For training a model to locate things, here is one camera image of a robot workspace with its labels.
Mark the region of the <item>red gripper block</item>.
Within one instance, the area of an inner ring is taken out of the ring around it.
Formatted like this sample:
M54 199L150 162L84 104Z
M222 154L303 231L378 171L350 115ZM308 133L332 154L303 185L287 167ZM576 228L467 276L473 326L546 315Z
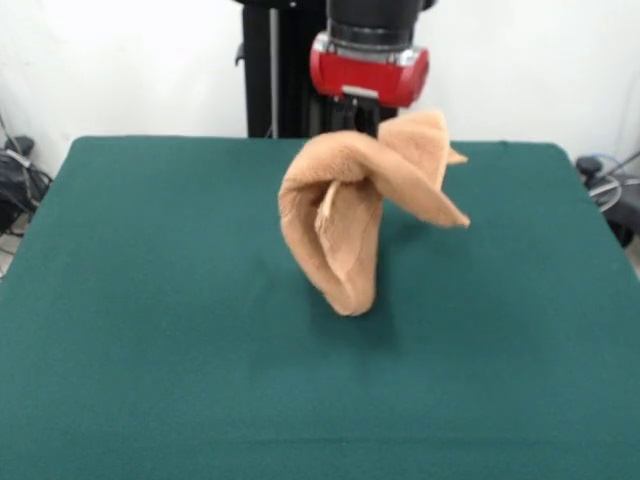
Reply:
M326 32L319 33L310 51L310 76L318 93L343 97L342 128L378 136L380 105L407 108L421 95L430 69L425 48L367 51L340 46Z

